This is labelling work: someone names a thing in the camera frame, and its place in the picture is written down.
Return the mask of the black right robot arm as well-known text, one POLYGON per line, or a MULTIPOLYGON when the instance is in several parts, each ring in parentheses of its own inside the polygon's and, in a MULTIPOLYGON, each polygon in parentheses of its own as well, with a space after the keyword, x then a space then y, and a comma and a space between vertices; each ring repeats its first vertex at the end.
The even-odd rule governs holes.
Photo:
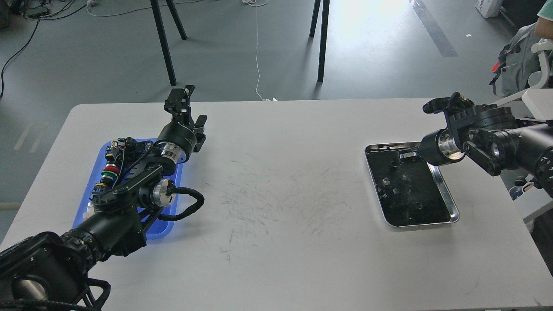
POLYGON ((424 136, 415 149, 426 162, 438 167, 469 157, 491 176, 523 169, 552 196, 551 120, 517 119, 509 107, 476 105, 458 92, 430 100, 423 112, 442 112, 447 124, 424 136))

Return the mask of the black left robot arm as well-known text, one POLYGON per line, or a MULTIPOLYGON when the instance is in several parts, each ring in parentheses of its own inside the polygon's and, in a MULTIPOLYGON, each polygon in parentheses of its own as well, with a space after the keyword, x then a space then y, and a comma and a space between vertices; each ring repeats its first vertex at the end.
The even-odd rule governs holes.
POLYGON ((42 232, 2 251, 3 311, 100 311, 111 286, 89 278, 91 268, 145 247, 156 220, 182 220, 203 206, 201 193, 169 178, 206 139, 207 116, 191 116, 194 90, 172 89, 164 103, 172 120, 156 141, 112 141, 91 193, 92 212, 81 224, 63 235, 42 232))

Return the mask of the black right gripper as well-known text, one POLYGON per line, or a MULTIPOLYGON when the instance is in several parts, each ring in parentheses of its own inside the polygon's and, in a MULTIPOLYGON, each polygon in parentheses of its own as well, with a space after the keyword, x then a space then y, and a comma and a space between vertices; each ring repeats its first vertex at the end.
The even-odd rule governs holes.
POLYGON ((449 129, 440 129, 424 136, 417 150, 405 149, 398 152, 399 159, 419 156, 427 163, 440 167, 462 161, 465 153, 456 146, 449 129))

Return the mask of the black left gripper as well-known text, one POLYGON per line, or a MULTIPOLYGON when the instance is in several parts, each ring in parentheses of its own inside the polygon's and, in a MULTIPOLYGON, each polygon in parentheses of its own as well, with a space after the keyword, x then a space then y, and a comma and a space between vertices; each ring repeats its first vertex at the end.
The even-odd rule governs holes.
POLYGON ((191 120, 190 96, 194 90, 194 85, 173 88, 164 102, 164 110, 172 115, 172 121, 164 126, 156 140, 156 147, 161 149, 161 156, 176 164, 187 162, 192 153, 200 151, 206 140, 207 115, 199 115, 195 122, 191 121, 188 125, 177 122, 191 120))

